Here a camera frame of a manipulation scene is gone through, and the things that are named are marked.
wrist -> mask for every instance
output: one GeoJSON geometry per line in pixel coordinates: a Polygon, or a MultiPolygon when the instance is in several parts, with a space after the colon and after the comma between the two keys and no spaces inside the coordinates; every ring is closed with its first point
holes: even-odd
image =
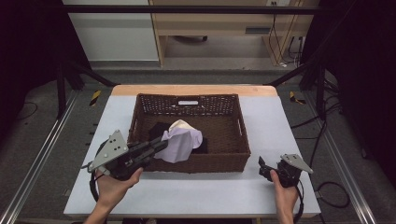
{"type": "Polygon", "coordinates": [[[278,213],[278,219],[280,224],[292,224],[293,213],[278,213]]]}
{"type": "Polygon", "coordinates": [[[108,214],[110,214],[113,208],[110,206],[106,206],[100,202],[96,203],[96,206],[93,208],[92,213],[84,222],[85,224],[90,223],[105,223],[108,214]]]}

aluminum rail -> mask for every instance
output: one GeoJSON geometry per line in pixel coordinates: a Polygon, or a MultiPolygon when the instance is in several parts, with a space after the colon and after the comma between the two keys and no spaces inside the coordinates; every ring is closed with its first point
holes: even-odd
{"type": "Polygon", "coordinates": [[[14,195],[11,203],[8,205],[6,211],[0,217],[1,224],[12,224],[17,220],[18,214],[20,213],[24,203],[26,202],[29,193],[31,192],[35,182],[40,175],[44,164],[49,157],[56,140],[58,139],[73,107],[75,102],[78,98],[78,91],[72,91],[68,102],[67,108],[62,117],[55,121],[55,124],[52,126],[52,129],[47,136],[46,141],[44,142],[43,146],[41,147],[40,151],[38,152],[35,161],[33,162],[32,166],[30,167],[29,172],[27,173],[26,177],[23,179],[20,188],[18,189],[17,193],[14,195]]]}
{"type": "Polygon", "coordinates": [[[64,5],[38,6],[50,11],[67,13],[198,13],[198,14],[276,14],[276,15],[335,15],[340,12],[328,7],[237,7],[237,6],[102,6],[64,5]]]}
{"type": "MultiPolygon", "coordinates": [[[[306,91],[304,91],[304,98],[309,104],[312,113],[316,116],[318,113],[316,113],[316,109],[314,107],[315,100],[313,93],[312,92],[307,93],[306,91]]],[[[321,128],[320,121],[318,121],[318,126],[319,128],[321,128]]],[[[338,150],[338,147],[335,144],[332,135],[327,131],[324,133],[324,140],[329,146],[329,153],[330,156],[332,157],[332,161],[334,162],[335,169],[340,175],[341,181],[343,182],[344,187],[349,193],[350,201],[352,202],[356,210],[356,214],[361,220],[361,223],[375,224],[376,222],[373,212],[371,211],[368,203],[364,199],[364,196],[361,193],[361,189],[359,188],[358,183],[353,177],[353,174],[350,172],[347,163],[344,161],[343,156],[340,153],[340,150],[338,150]]]]}

table surface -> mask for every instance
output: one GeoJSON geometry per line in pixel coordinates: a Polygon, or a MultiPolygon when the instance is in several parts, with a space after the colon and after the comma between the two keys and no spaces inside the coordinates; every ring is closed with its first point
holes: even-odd
{"type": "MultiPolygon", "coordinates": [[[[111,217],[275,217],[274,186],[259,175],[259,157],[276,167],[280,155],[300,154],[276,89],[249,85],[120,85],[114,88],[98,124],[83,164],[94,159],[100,144],[115,130],[128,137],[136,95],[239,95],[251,155],[242,173],[182,174],[144,172],[113,209],[111,217]]],[[[90,174],[80,170],[64,213],[85,217],[95,201],[89,188],[90,174]]],[[[320,213],[309,176],[302,172],[303,217],[320,213]]]]}

hand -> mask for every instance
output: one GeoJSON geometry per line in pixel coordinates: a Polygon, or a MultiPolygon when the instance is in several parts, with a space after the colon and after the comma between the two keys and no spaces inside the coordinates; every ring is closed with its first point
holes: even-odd
{"type": "Polygon", "coordinates": [[[270,172],[275,187],[276,213],[279,223],[293,223],[293,208],[297,202],[298,192],[295,187],[283,188],[275,170],[270,172]]]}
{"type": "Polygon", "coordinates": [[[122,200],[128,189],[139,182],[142,172],[143,168],[139,168],[129,179],[120,181],[97,171],[99,200],[85,223],[104,223],[108,214],[122,200]]]}

wicker basket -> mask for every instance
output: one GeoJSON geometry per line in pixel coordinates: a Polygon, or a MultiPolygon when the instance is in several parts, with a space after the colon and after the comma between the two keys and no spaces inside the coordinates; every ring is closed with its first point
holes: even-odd
{"type": "Polygon", "coordinates": [[[250,150],[238,95],[138,94],[128,142],[149,140],[158,122],[183,119],[207,139],[207,154],[191,153],[186,161],[153,159],[145,171],[181,173],[243,172],[250,150]]]}

